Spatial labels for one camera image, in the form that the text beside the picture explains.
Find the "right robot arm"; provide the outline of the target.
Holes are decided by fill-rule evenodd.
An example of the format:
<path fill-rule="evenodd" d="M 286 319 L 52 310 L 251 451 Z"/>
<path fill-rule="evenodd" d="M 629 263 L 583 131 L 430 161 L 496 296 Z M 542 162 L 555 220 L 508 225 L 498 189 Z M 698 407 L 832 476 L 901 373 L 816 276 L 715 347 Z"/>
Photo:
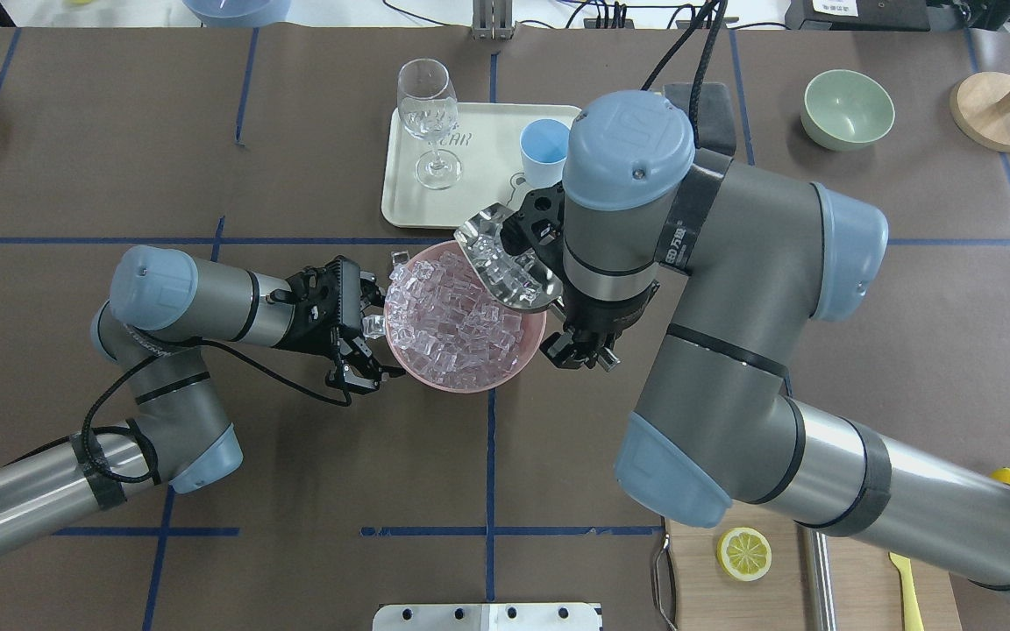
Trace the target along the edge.
<path fill-rule="evenodd" d="M 734 502 L 969 579 L 1010 602 L 1010 485 L 782 394 L 805 323 L 841 321 L 886 251 L 873 205 L 694 147 L 641 89 L 573 121 L 565 326 L 617 334 L 688 276 L 615 462 L 643 507 L 712 528 Z"/>

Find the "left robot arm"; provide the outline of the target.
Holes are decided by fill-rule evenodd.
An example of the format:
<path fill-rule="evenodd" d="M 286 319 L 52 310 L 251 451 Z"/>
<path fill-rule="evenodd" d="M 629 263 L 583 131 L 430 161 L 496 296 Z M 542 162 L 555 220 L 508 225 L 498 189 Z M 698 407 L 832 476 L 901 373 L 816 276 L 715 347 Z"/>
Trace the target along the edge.
<path fill-rule="evenodd" d="M 344 256 L 278 279 L 180 249 L 128 249 L 89 331 L 120 375 L 76 432 L 0 468 L 0 556 L 154 486 L 192 493 L 240 467 L 205 348 L 282 384 L 237 344 L 329 359 L 332 394 L 292 388 L 337 407 L 403 376 L 367 342 L 365 313 L 384 303 L 375 275 Z"/>

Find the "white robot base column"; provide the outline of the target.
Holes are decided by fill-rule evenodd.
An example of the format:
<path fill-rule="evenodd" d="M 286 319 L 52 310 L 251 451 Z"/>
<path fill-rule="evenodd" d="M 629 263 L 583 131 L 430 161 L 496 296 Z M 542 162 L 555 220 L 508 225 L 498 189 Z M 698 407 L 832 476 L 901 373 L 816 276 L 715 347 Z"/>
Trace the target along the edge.
<path fill-rule="evenodd" d="M 392 604 L 373 630 L 602 630 L 601 607 L 585 602 Z"/>

